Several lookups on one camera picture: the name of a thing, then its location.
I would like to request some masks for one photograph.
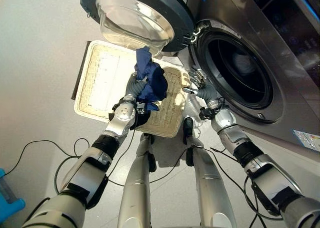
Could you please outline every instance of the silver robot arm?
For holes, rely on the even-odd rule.
[[[100,200],[108,182],[106,171],[136,120],[136,97],[146,80],[130,77],[126,94],[114,117],[93,145],[87,149],[63,179],[59,194],[41,205],[22,227],[80,228],[86,209]]]
[[[251,187],[266,210],[281,215],[290,228],[320,227],[320,202],[304,197],[294,179],[253,144],[228,106],[219,103],[214,86],[203,73],[198,70],[194,77],[199,90],[183,90],[205,100],[207,109],[201,109],[200,118],[211,120],[224,147],[252,180]]]

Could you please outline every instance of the door hinge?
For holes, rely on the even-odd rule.
[[[193,32],[191,36],[191,43],[193,44],[195,41],[197,41],[199,34],[201,33],[202,29],[209,27],[209,24],[206,23],[200,23],[197,25],[195,32]]]

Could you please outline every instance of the door glass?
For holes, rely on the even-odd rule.
[[[137,0],[96,0],[100,28],[111,43],[136,50],[150,48],[153,56],[174,38],[170,23]]]

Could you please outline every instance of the white plastic basket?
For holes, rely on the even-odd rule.
[[[162,137],[174,137],[181,124],[188,98],[182,87],[189,86],[190,78],[181,66],[158,59],[153,61],[165,71],[167,97],[157,103],[159,111],[152,111],[148,122],[137,130]],[[108,123],[112,107],[125,94],[136,62],[135,51],[103,41],[92,41],[75,98],[75,112]]]

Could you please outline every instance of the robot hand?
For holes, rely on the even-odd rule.
[[[182,90],[189,94],[197,95],[198,97],[204,99],[207,107],[212,110],[215,109],[218,105],[218,94],[214,85],[208,80],[206,75],[201,69],[198,69],[195,72],[189,72],[191,82],[197,86],[197,90],[193,88],[184,87]]]

